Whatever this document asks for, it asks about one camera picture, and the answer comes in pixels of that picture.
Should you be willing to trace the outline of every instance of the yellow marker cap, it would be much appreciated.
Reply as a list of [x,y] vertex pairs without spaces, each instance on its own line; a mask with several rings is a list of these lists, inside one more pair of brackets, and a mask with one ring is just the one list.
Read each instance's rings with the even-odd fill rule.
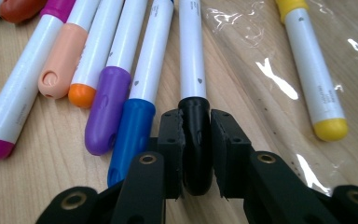
[[72,84],[69,89],[69,101],[81,108],[90,108],[94,100],[96,90],[83,84]]
[[275,2],[277,3],[278,9],[281,13],[282,23],[284,23],[284,18],[290,11],[296,8],[305,8],[306,10],[309,9],[305,0],[275,0]]
[[326,141],[332,142],[344,138],[348,133],[345,119],[326,119],[313,125],[316,135]]

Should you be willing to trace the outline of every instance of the red marker cap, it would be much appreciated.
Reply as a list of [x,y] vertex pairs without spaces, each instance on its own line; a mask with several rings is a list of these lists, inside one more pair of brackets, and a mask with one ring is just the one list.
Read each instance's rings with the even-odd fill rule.
[[0,6],[1,17],[5,21],[19,23],[31,19],[48,0],[4,0]]

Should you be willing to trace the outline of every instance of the wood grain surface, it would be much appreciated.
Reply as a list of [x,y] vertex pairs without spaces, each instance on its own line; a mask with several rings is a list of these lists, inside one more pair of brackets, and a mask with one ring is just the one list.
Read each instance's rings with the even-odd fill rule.
[[[309,187],[329,195],[337,185],[358,185],[358,1],[307,1],[350,126],[345,139],[332,143],[312,131],[275,2],[201,2],[211,108],[232,114],[256,150],[281,155]],[[180,101],[178,16],[175,1],[152,136],[161,114]],[[0,90],[38,21],[0,20]],[[66,97],[54,101],[38,94],[13,153],[0,161],[0,223],[34,223],[58,193],[74,186],[106,189],[111,153],[95,157],[86,150],[89,113]],[[242,200],[222,199],[218,192],[214,181],[204,196],[185,193],[167,201],[167,223],[247,223]]]

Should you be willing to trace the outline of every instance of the blue marker cap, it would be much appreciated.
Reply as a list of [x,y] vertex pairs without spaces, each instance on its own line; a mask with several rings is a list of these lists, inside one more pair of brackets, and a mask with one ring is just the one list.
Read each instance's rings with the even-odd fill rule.
[[108,187],[123,180],[133,157],[146,151],[155,114],[156,108],[146,100],[130,99],[124,104],[109,166]]

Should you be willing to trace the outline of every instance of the plastic bag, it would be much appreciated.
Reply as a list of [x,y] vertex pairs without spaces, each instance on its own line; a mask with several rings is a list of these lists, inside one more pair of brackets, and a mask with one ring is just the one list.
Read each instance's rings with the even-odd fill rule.
[[202,1],[202,15],[259,111],[273,147],[308,187],[331,195],[338,185],[358,186],[358,1],[307,3],[350,129],[336,142],[321,141],[312,130],[274,0]]

